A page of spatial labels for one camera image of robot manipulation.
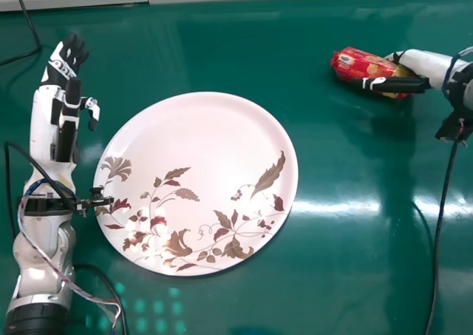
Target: robot finger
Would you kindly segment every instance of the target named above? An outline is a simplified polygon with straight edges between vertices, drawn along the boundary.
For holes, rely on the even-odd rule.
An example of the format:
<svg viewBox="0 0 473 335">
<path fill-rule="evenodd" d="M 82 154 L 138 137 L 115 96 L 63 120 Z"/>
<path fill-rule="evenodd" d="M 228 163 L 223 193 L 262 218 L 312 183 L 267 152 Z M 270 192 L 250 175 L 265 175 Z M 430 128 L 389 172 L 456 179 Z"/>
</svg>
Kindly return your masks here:
<svg viewBox="0 0 473 335">
<path fill-rule="evenodd" d="M 72 69 L 77 73 L 79 72 L 79 67 L 85 63 L 89 57 L 89 52 L 87 50 L 82 50 L 76 57 L 75 63 L 72 64 Z"/>
<path fill-rule="evenodd" d="M 78 40 L 78 35 L 76 33 L 70 33 L 66 39 L 63 40 L 63 47 L 59 52 L 59 55 L 63 59 L 67 59 L 72 54 L 72 48 L 75 46 L 76 41 Z"/>
</svg>

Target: red package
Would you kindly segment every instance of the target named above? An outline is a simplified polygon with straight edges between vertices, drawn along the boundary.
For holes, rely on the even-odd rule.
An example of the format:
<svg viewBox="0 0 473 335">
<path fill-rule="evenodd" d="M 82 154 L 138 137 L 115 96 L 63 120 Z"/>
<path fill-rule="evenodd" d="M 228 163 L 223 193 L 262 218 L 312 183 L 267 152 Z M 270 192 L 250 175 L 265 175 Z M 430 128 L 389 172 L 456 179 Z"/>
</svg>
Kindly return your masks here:
<svg viewBox="0 0 473 335">
<path fill-rule="evenodd" d="M 330 65 L 343 81 L 349 81 L 352 78 L 390 78 L 392 76 L 412 75 L 400 65 L 352 47 L 346 47 L 341 52 L 335 52 Z M 391 98 L 409 96 L 409 93 L 380 93 Z"/>
</svg>

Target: plate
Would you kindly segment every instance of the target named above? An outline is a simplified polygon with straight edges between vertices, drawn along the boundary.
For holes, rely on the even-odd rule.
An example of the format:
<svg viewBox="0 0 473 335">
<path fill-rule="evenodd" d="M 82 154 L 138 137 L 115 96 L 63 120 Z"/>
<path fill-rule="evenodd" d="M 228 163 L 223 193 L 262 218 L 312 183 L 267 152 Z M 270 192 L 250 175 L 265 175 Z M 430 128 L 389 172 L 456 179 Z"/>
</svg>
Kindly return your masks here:
<svg viewBox="0 0 473 335">
<path fill-rule="evenodd" d="M 229 268 L 281 228 L 296 196 L 296 152 L 260 106 L 218 92 L 168 98 L 128 121 L 99 161 L 95 209 L 107 240 L 161 274 Z"/>
</svg>

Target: robotic hand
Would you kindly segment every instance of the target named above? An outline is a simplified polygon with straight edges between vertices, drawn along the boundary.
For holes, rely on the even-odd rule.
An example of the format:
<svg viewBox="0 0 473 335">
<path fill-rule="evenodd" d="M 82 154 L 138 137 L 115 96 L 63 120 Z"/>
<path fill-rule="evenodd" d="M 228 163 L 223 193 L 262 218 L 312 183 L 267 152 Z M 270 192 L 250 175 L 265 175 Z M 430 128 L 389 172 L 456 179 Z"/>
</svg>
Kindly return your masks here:
<svg viewBox="0 0 473 335">
<path fill-rule="evenodd" d="M 52 53 L 34 94 L 30 155 L 55 185 L 61 187 L 69 202 L 64 203 L 54 188 L 45 183 L 44 176 L 33 170 L 24 186 L 24 194 L 29 195 L 22 223 L 27 237 L 20 233 L 13 244 L 20 276 L 8 308 L 5 335 L 64 333 L 72 291 L 28 239 L 44 251 L 57 270 L 74 280 L 72 212 L 85 212 L 91 206 L 113 201 L 103 198 L 100 189 L 91 190 L 92 199 L 78 200 L 72 182 L 72 171 L 78 162 L 79 111 L 89 110 L 91 130 L 100 114 L 96 100 L 81 97 L 77 74 L 87 56 L 84 41 L 76 34 L 69 35 Z"/>
<path fill-rule="evenodd" d="M 397 78 L 364 78 L 354 84 L 377 92 L 422 93 L 441 89 L 453 107 L 435 137 L 465 142 L 473 132 L 473 63 L 460 57 L 473 52 L 473 47 L 455 57 L 409 49 L 388 55 L 387 59 L 413 71 L 417 76 Z"/>
</svg>

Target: green table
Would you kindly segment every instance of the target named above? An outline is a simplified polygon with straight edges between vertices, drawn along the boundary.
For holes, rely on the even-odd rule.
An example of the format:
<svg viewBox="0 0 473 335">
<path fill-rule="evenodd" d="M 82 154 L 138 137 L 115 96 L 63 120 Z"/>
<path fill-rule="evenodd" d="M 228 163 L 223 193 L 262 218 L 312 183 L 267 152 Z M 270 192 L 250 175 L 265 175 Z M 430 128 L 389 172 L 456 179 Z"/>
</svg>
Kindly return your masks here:
<svg viewBox="0 0 473 335">
<path fill-rule="evenodd" d="M 296 147 L 299 190 L 287 223 L 230 271 L 185 279 L 153 274 L 120 256 L 92 213 L 74 220 L 75 262 L 114 275 L 131 334 L 423 334 L 429 238 L 450 149 L 433 136 L 451 108 L 439 92 L 402 102 L 362 95 L 337 82 L 329 61 L 346 46 L 379 55 L 410 47 L 455 54 L 473 43 L 473 0 L 131 5 L 32 18 L 44 50 L 0 67 L 1 136 L 27 146 L 42 68 L 70 30 L 80 33 L 91 52 L 81 71 L 84 93 L 102 108 L 96 133 L 81 127 L 75 182 L 82 196 L 114 133 L 140 110 L 184 92 L 249 98 L 281 122 Z M 19 13 L 1 14 L 0 31 L 2 57 L 32 46 Z M 15 194 L 29 175 L 25 161 L 14 158 Z M 452 179 L 433 334 L 473 327 L 471 149 L 460 150 Z M 3 184 L 0 196 L 3 323 L 18 270 Z M 78 281 L 106 296 L 92 275 L 81 271 Z M 100 309 L 78 297 L 70 318 L 68 334 L 109 330 Z"/>
</svg>

